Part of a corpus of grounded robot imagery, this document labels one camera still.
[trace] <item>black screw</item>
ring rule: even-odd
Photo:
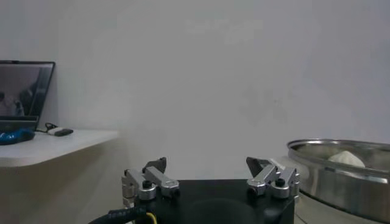
[[[149,181],[149,180],[144,180],[142,182],[142,188],[143,189],[150,189],[150,188],[152,188],[152,186],[153,186],[153,183],[151,181]]]
[[[285,184],[286,184],[286,182],[284,181],[284,179],[281,179],[281,178],[279,178],[279,179],[277,179],[277,180],[275,181],[275,185],[276,185],[277,187],[283,187]]]

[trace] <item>silver metal bracket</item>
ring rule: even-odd
[[[122,194],[124,198],[137,196],[140,200],[151,200],[156,197],[156,185],[146,180],[142,173],[129,169],[122,178]]]
[[[271,192],[275,198],[288,198],[290,195],[298,195],[299,174],[297,169],[286,167],[279,178],[271,183]]]
[[[256,197],[263,195],[267,184],[276,180],[279,174],[280,172],[278,172],[278,168],[275,165],[267,165],[258,175],[247,180],[248,191]]]
[[[176,198],[180,196],[180,186],[177,180],[165,176],[154,166],[147,167],[145,170],[145,179],[157,184],[161,189],[161,194],[165,197]]]

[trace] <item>stainless steel bowl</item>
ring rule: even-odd
[[[288,143],[289,157],[308,175],[301,191],[340,210],[377,222],[390,223],[390,145],[333,139]],[[365,164],[355,167],[327,159],[349,151]]]

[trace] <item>metal bowl rim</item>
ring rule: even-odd
[[[336,139],[320,139],[320,138],[314,138],[314,139],[299,139],[294,140],[287,143],[287,148],[289,150],[289,157],[294,159],[294,157],[298,157],[301,159],[304,159],[305,161],[309,163],[315,163],[317,165],[322,165],[324,167],[336,169],[336,170],[345,170],[347,172],[354,172],[359,173],[363,175],[368,176],[375,176],[375,177],[390,177],[390,171],[388,170],[378,170],[378,169],[372,169],[372,168],[363,168],[363,167],[356,167],[351,166],[348,164],[342,164],[342,163],[334,163],[331,161],[328,161],[326,159],[317,158],[314,156],[306,155],[304,153],[301,153],[293,147],[297,145],[307,145],[307,144],[325,144],[325,143],[331,143],[331,144],[342,144],[342,143],[350,143],[350,144],[366,144],[366,145],[377,145],[377,146],[386,146],[389,147],[389,153],[390,153],[390,145],[384,144],[384,143],[375,143],[375,142],[364,142],[364,141],[354,141],[354,140],[336,140]]]

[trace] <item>laptop screen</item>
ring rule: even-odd
[[[54,63],[0,63],[0,116],[40,116]]]

